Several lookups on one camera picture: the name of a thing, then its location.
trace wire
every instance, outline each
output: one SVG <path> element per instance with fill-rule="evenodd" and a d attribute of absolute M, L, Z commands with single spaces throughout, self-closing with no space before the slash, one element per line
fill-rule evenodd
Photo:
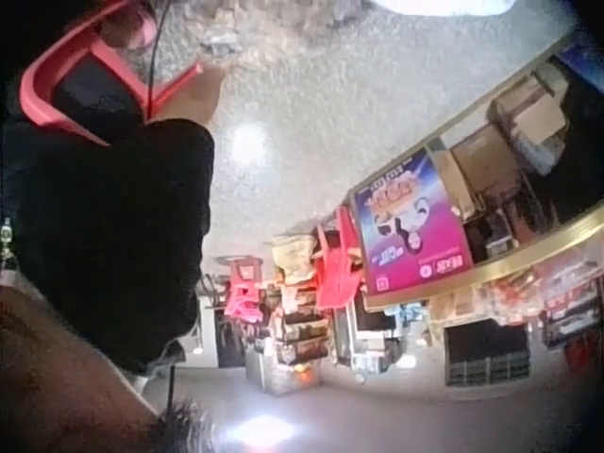
<path fill-rule="evenodd" d="M 147 84 L 147 120 L 150 119 L 151 115 L 153 114 L 153 82 L 155 78 L 155 58 L 158 54 L 159 38 L 161 36 L 161 31 L 163 30 L 166 18 L 168 17 L 168 11 L 172 6 L 173 1 L 174 0 L 166 1 L 166 8 L 163 9 L 161 17 L 159 18 L 158 34 L 155 37 L 155 42 L 153 42 L 153 49 L 151 50 L 151 62 L 149 64 L 149 81 Z"/>

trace gold frame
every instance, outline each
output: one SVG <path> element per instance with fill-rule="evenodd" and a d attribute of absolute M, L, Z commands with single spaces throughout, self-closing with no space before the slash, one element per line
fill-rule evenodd
<path fill-rule="evenodd" d="M 354 202 L 354 196 L 358 190 L 362 189 L 377 176 L 381 175 L 385 169 L 403 162 L 412 154 L 420 151 L 429 142 L 440 137 L 444 132 L 446 132 L 460 120 L 467 117 L 477 107 L 486 104 L 505 91 L 508 87 L 514 83 L 517 83 L 522 77 L 529 74 L 535 67 L 547 61 L 550 57 L 567 45 L 571 35 L 572 33 L 569 33 L 569 35 L 551 45 L 541 56 L 534 59 L 516 74 L 500 83 L 487 94 L 481 96 L 480 99 L 471 104 L 468 108 L 464 109 L 459 115 L 447 121 L 441 127 L 437 128 L 434 130 L 434 132 L 425 137 L 424 140 L 405 151 L 399 158 L 394 159 L 390 164 L 383 166 L 381 169 L 367 177 L 362 183 L 355 186 L 348 193 L 347 197 L 350 201 L 350 206 L 352 207 L 355 220 L 357 222 L 359 221 L 359 213 L 357 212 L 357 207 Z M 445 277 L 440 280 L 414 286 L 397 292 L 367 296 L 365 297 L 364 306 L 367 311 L 384 310 L 392 305 L 404 304 L 405 302 L 412 302 L 415 300 L 429 299 L 439 294 L 450 293 L 467 286 L 480 285 L 487 281 L 502 278 L 522 271 L 523 269 L 526 269 L 543 260 L 556 256 L 564 250 L 567 250 L 568 248 L 593 237 L 602 229 L 604 229 L 604 200 L 586 213 L 582 214 L 578 219 L 575 219 L 566 225 L 555 228 L 551 232 L 547 233 L 544 237 L 539 238 L 517 250 L 514 250 L 502 258 L 488 260 L 474 267 L 473 269 L 455 276 Z M 362 244 L 361 251 L 363 261 L 367 262 L 366 251 Z"/>

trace cardboard box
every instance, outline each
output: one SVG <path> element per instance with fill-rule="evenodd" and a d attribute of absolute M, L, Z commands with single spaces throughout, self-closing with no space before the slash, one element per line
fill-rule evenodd
<path fill-rule="evenodd" d="M 430 142 L 427 149 L 445 185 L 451 205 L 459 210 L 461 219 L 466 221 L 476 213 L 476 204 L 460 167 L 441 139 Z"/>
<path fill-rule="evenodd" d="M 451 152 L 475 193 L 501 200 L 519 190 L 518 161 L 496 126 L 487 125 Z"/>
<path fill-rule="evenodd" d="M 566 80 L 562 71 L 552 63 L 546 62 L 535 70 L 535 76 L 554 96 L 554 100 L 558 105 L 561 105 L 566 92 L 568 92 L 568 80 Z"/>
<path fill-rule="evenodd" d="M 566 119 L 560 105 L 533 75 L 494 101 L 496 120 L 513 148 L 540 175 L 551 172 L 564 150 Z"/>

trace hand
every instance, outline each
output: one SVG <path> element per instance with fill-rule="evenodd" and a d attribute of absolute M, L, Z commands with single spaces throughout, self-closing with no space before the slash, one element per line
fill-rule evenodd
<path fill-rule="evenodd" d="M 203 72 L 165 101 L 149 122 L 185 119 L 207 127 L 218 107 L 222 84 L 229 70 L 228 67 L 202 65 Z"/>

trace hair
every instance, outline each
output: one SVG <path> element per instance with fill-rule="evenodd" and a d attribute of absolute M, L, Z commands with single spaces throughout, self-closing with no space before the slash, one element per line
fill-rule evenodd
<path fill-rule="evenodd" d="M 175 403 L 150 431 L 151 453 L 212 453 L 214 425 L 191 399 Z"/>

